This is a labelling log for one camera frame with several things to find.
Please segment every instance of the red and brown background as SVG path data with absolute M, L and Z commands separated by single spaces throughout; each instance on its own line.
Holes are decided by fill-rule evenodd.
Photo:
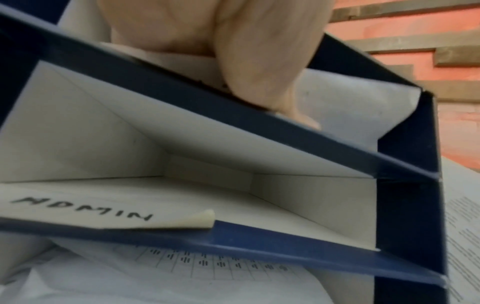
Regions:
M 442 155 L 480 170 L 480 0 L 336 0 L 327 32 L 434 92 Z

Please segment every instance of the brown wood strip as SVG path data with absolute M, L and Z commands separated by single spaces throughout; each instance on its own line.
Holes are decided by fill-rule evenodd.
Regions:
M 403 78 L 408 80 L 414 79 L 414 65 L 392 65 L 387 67 Z
M 434 51 L 443 47 L 480 46 L 480 30 L 347 40 L 346 43 L 371 54 Z
M 330 22 L 424 14 L 480 7 L 480 0 L 404 0 L 333 10 Z
M 424 80 L 417 83 L 434 93 L 439 102 L 480 103 L 480 81 Z
M 438 48 L 433 62 L 436 67 L 480 67 L 480 46 Z

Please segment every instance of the red wall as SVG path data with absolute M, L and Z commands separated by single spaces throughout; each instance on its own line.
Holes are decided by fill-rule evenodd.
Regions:
M 398 0 L 336 0 L 335 8 Z M 480 29 L 480 8 L 421 15 L 345 21 L 327 31 L 341 39 L 409 36 Z M 417 80 L 480 81 L 480 68 L 435 68 L 433 52 L 380 54 L 387 65 L 414 65 Z M 464 166 L 480 169 L 480 104 L 438 105 L 441 153 Z

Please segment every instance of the paper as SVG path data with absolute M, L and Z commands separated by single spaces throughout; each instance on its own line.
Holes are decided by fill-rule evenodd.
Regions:
M 57 249 L 54 255 L 47 253 L 14 269 L 0 292 L 1 303 L 333 304 L 320 282 L 299 266 L 162 248 L 53 241 L 69 251 Z
M 480 303 L 480 174 L 443 159 L 451 303 Z
M 214 58 L 103 45 L 230 92 Z M 300 110 L 319 121 L 322 132 L 371 149 L 417 108 L 421 93 L 417 87 L 311 69 L 301 74 L 296 91 Z
M 95 229 L 212 228 L 215 213 L 170 210 L 0 184 L 0 217 Z

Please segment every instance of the dark blue panel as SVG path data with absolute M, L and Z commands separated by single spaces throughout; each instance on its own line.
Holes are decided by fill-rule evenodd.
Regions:
M 439 172 L 437 110 L 433 96 L 422 92 L 410 117 L 378 141 L 378 151 L 428 171 Z
M 376 246 L 445 274 L 444 204 L 440 185 L 377 181 Z
M 375 278 L 374 304 L 448 304 L 448 290 L 440 286 Z
M 437 172 L 429 172 L 304 128 L 162 68 L 85 44 L 19 12 L 0 9 L 0 29 L 14 40 L 11 47 L 28 52 L 33 57 L 40 57 L 50 63 L 162 100 L 377 178 L 439 178 Z
M 97 230 L 10 219 L 0 230 L 167 247 L 238 258 L 300 264 L 443 285 L 441 275 L 394 256 L 264 229 L 216 221 L 211 230 Z
M 69 0 L 0 0 L 0 4 L 53 24 L 59 21 L 68 2 Z M 5 39 L 7 39 L 5 36 L 0 35 L 0 127 L 38 62 L 36 58 L 26 58 L 6 48 Z
M 315 70 L 417 87 L 411 81 L 398 76 L 370 59 L 368 54 L 348 48 L 344 43 L 329 35 L 325 35 L 323 38 L 308 67 Z

